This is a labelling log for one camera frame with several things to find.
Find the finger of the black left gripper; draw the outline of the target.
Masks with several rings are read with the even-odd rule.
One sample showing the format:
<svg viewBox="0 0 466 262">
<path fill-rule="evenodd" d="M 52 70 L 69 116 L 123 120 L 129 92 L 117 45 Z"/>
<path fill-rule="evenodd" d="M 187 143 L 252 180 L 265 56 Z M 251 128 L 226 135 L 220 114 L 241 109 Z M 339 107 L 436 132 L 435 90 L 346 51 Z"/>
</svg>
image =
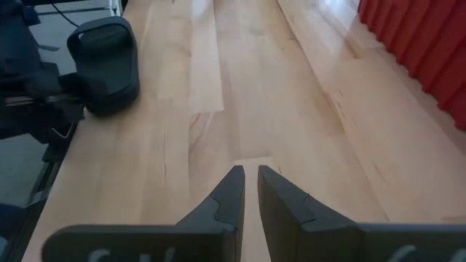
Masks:
<svg viewBox="0 0 466 262">
<path fill-rule="evenodd" d="M 84 102 L 74 96 L 52 96 L 49 98 L 52 112 L 63 121 L 79 122 L 84 118 Z"/>
<path fill-rule="evenodd" d="M 90 95 L 90 82 L 78 73 L 61 75 L 58 77 L 58 82 L 64 93 L 79 97 L 88 97 Z"/>
</svg>

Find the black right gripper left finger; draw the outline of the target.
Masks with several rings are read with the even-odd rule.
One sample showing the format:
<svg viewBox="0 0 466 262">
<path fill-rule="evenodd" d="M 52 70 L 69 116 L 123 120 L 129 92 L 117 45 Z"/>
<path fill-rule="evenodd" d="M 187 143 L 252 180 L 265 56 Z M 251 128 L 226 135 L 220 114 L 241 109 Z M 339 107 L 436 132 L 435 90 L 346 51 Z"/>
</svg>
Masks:
<svg viewBox="0 0 466 262">
<path fill-rule="evenodd" d="M 234 166 L 175 225 L 75 225 L 47 238 L 42 262 L 240 262 L 245 171 Z"/>
</svg>

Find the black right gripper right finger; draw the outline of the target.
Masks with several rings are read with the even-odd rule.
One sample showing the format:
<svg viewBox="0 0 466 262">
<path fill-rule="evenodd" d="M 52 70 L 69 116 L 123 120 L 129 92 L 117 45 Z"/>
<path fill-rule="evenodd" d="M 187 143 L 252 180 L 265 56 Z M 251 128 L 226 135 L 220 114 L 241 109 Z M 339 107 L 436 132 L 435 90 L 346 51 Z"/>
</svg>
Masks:
<svg viewBox="0 0 466 262">
<path fill-rule="evenodd" d="M 258 201 L 272 262 L 466 262 L 466 224 L 358 223 L 266 165 Z"/>
</svg>

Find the red ribbed plastic bin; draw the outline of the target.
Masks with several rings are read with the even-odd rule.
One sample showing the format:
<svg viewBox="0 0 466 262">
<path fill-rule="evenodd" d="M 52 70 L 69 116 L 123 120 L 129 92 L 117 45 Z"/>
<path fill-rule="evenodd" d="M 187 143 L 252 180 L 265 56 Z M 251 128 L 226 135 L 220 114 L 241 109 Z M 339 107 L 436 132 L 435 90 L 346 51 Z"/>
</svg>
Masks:
<svg viewBox="0 0 466 262">
<path fill-rule="evenodd" d="M 466 0 L 360 0 L 358 14 L 466 131 Z"/>
</svg>

